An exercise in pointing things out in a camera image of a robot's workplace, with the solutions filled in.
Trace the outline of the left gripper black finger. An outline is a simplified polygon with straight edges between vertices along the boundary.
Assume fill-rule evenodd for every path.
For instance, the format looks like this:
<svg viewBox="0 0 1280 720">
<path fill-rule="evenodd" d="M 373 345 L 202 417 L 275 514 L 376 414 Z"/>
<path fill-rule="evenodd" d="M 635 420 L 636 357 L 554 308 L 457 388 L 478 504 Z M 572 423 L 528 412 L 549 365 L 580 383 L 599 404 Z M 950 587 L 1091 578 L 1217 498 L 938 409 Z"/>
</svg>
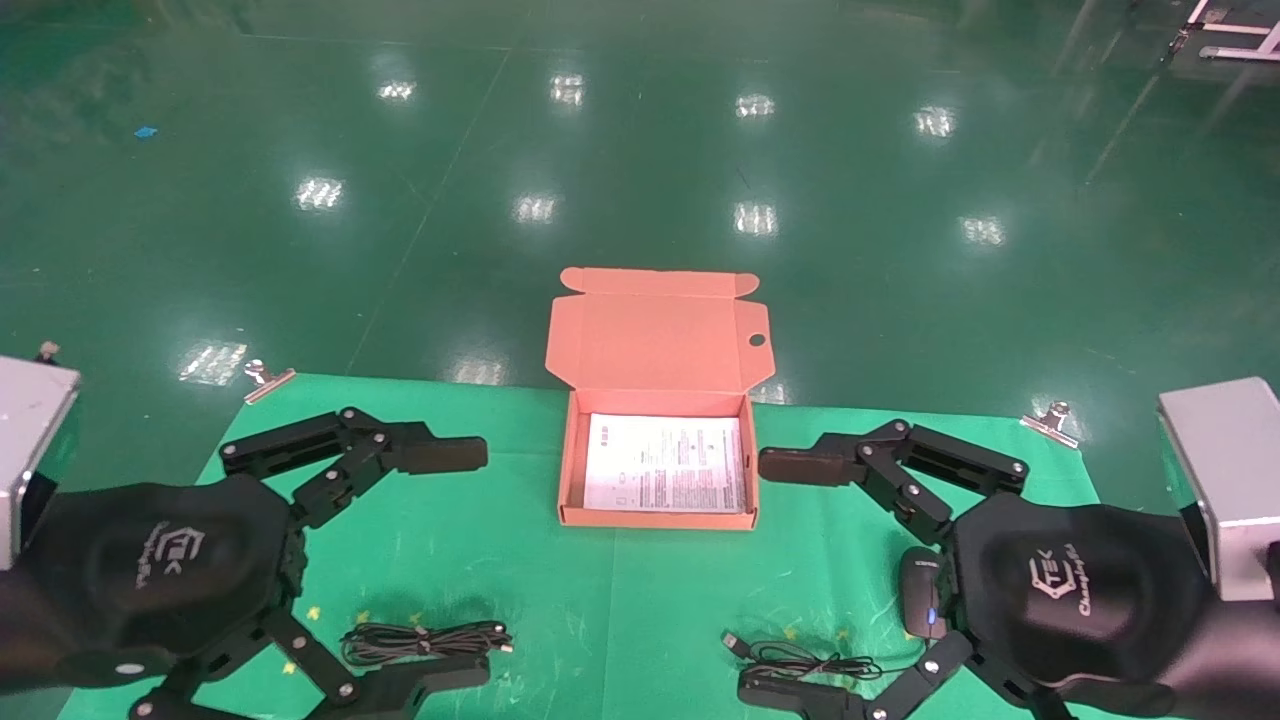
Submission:
<svg viewBox="0 0 1280 720">
<path fill-rule="evenodd" d="M 319 529 L 393 471 L 476 471 L 488 464 L 488 446 L 479 436 L 442 438 L 424 421 L 383 421 L 343 407 L 233 439 L 220 460 L 227 475 L 257 480 L 325 462 L 291 501 L 292 527 Z"/>
</svg>

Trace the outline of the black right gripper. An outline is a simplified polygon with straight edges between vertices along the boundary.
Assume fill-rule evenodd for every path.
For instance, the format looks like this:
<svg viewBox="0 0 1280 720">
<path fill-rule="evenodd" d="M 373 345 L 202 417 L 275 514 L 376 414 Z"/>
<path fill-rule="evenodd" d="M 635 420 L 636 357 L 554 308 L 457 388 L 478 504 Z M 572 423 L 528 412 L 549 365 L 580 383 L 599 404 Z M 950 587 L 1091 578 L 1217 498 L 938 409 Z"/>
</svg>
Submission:
<svg viewBox="0 0 1280 720">
<path fill-rule="evenodd" d="M 1155 688 L 1217 601 L 1178 519 L 1102 503 L 996 495 L 956 519 L 947 557 L 950 625 L 1000 689 Z"/>
</svg>

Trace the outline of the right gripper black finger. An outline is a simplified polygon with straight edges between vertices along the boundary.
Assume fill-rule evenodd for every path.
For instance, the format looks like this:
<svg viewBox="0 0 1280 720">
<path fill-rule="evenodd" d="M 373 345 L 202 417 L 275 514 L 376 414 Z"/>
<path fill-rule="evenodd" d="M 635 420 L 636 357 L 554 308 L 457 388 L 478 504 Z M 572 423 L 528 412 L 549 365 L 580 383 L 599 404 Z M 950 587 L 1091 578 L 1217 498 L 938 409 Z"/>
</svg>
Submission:
<svg viewBox="0 0 1280 720">
<path fill-rule="evenodd" d="M 774 483 L 855 486 L 923 544 L 945 544 L 952 509 L 916 474 L 982 497 L 1020 495 L 1029 466 L 955 436 L 893 419 L 865 434 L 824 433 L 810 448 L 765 447 L 758 470 Z"/>
<path fill-rule="evenodd" d="M 992 692 L 1036 719 L 1070 719 L 1061 685 L 1079 675 L 1079 639 L 1071 633 L 1043 638 L 1044 670 L 1030 660 L 1004 656 L 1005 644 L 975 642 L 964 632 L 927 641 L 911 665 L 896 667 L 896 679 L 867 700 L 836 685 L 812 683 L 814 675 L 877 679 L 888 674 L 867 656 L 819 657 L 786 642 L 739 642 L 739 698 L 758 707 L 790 711 L 803 719 L 909 719 L 938 688 L 969 667 Z"/>
</svg>

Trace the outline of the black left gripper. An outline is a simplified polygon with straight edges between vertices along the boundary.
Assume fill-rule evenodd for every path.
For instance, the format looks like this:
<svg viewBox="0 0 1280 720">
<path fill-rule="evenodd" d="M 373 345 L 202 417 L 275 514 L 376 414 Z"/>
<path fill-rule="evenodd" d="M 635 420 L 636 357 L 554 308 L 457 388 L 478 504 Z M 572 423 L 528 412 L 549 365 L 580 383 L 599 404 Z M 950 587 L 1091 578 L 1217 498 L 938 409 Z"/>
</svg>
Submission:
<svg viewBox="0 0 1280 720">
<path fill-rule="evenodd" d="M 285 611 L 301 542 L 291 506 L 250 478 L 59 495 L 28 546 L 28 687 L 109 688 L 183 664 L 206 682 L 268 638 L 323 698 L 310 719 L 415 719 L 490 679 L 492 621 L 360 623 L 335 656 Z"/>
</svg>

